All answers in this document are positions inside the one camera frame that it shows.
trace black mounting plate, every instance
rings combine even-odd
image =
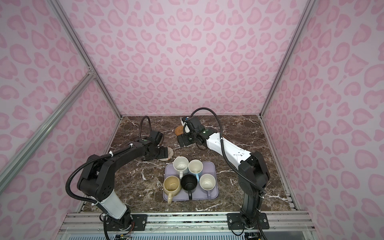
[[[263,212],[260,213],[259,221],[262,229],[269,229],[269,223],[265,213]],[[241,214],[227,214],[227,223],[228,223],[229,230],[244,229],[244,226],[241,220]]]
[[[131,217],[132,217],[133,221],[135,222],[135,225],[134,225],[132,231],[144,231],[145,226],[147,225],[147,215],[146,214],[132,214]],[[107,231],[120,231],[120,230],[118,228],[114,227],[113,224],[108,224],[107,225]]]

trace tray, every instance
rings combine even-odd
[[[216,168],[213,162],[202,162],[203,163],[203,174],[211,174],[216,180],[216,186],[211,190],[211,199],[218,197],[218,187],[217,187],[217,178],[216,178]],[[164,174],[164,179],[169,176],[179,177],[179,173],[173,167],[173,164],[168,164],[166,166],[166,172]],[[168,201],[168,195],[163,192],[163,198],[165,201]],[[195,191],[192,193],[193,200],[202,200],[208,199],[207,191],[203,190],[200,187],[200,184],[197,184]],[[172,201],[185,201],[189,200],[188,192],[181,189],[180,193],[173,197]]]

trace black mug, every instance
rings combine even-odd
[[[192,191],[197,187],[195,175],[186,174],[181,179],[181,187],[188,192],[189,200],[192,200]]]

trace light blue mug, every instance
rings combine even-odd
[[[195,175],[197,182],[200,181],[201,175],[203,175],[203,163],[200,160],[194,159],[188,164],[189,173]]]

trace heart patterned wallpaper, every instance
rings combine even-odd
[[[44,0],[0,3],[0,172],[87,69]]]
[[[384,239],[384,1],[321,0],[265,120],[321,239]]]
[[[258,114],[306,0],[60,1],[127,115]]]
[[[0,239],[54,239],[79,204],[65,192],[69,175],[102,155],[119,122],[95,82],[77,99],[21,172],[0,195]],[[82,194],[72,182],[72,191]]]

